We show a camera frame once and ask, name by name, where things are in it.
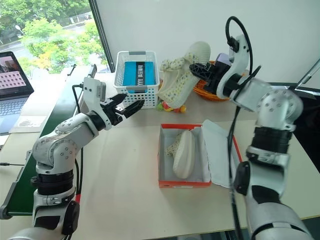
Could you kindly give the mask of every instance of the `basket handle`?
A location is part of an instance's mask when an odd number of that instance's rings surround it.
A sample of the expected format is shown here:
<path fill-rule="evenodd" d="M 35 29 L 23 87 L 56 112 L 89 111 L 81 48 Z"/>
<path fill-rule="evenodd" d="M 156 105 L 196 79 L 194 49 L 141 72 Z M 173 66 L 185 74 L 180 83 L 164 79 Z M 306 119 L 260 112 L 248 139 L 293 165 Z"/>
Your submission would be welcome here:
<path fill-rule="evenodd" d="M 129 51 L 129 55 L 146 55 L 146 51 Z"/>
<path fill-rule="evenodd" d="M 147 60 L 146 51 L 129 51 L 129 59 L 131 59 L 131 57 L 137 62 Z"/>
<path fill-rule="evenodd" d="M 140 85 L 140 86 L 126 86 L 125 89 L 129 90 L 146 90 L 148 92 L 148 86 L 147 85 Z"/>

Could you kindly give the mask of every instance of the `white sneaker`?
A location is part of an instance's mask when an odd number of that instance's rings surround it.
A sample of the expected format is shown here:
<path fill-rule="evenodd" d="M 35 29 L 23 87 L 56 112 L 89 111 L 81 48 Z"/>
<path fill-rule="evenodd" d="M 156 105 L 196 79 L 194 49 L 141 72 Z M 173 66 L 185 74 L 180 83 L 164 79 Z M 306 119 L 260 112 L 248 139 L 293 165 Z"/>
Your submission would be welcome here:
<path fill-rule="evenodd" d="M 196 141 L 191 131 L 185 130 L 176 136 L 172 145 L 166 149 L 168 156 L 173 156 L 173 172 L 180 179 L 186 179 L 195 166 Z"/>
<path fill-rule="evenodd" d="M 173 109 L 180 108 L 187 100 L 199 78 L 194 76 L 190 64 L 206 64 L 210 59 L 210 46 L 203 41 L 197 41 L 190 46 L 187 53 L 173 61 L 165 60 L 160 69 L 163 71 L 163 84 L 157 92 Z"/>

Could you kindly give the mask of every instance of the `white wall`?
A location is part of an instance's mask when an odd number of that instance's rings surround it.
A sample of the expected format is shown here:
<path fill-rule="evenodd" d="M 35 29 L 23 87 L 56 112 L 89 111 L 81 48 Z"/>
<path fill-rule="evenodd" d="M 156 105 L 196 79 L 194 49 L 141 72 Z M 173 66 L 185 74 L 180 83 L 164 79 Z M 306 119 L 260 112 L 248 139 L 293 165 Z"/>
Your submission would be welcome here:
<path fill-rule="evenodd" d="M 253 67 L 268 82 L 298 82 L 320 58 L 319 0 L 97 0 L 114 64 L 117 52 L 152 50 L 160 63 L 181 57 L 195 41 L 211 46 L 211 59 L 228 45 L 229 16 L 244 24 Z M 232 24 L 230 34 L 240 30 Z M 320 89 L 320 75 L 309 87 Z"/>

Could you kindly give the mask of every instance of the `blue package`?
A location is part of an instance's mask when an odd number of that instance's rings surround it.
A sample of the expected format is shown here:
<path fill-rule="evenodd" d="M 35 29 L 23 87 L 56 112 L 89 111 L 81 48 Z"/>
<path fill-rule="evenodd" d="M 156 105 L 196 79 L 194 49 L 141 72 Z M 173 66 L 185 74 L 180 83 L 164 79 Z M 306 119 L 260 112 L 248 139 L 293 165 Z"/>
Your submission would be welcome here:
<path fill-rule="evenodd" d="M 154 63 L 152 61 L 124 62 L 123 86 L 155 85 Z M 129 90 L 130 94 L 146 93 L 147 90 Z"/>

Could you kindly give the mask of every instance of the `laptop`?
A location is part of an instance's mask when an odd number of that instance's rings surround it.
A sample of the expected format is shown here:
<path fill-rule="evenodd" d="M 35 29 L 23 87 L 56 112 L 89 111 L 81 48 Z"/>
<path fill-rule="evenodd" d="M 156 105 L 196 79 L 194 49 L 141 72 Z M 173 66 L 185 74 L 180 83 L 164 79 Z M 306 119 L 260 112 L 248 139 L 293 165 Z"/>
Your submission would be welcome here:
<path fill-rule="evenodd" d="M 0 135 L 9 133 L 33 92 L 14 53 L 0 52 Z"/>

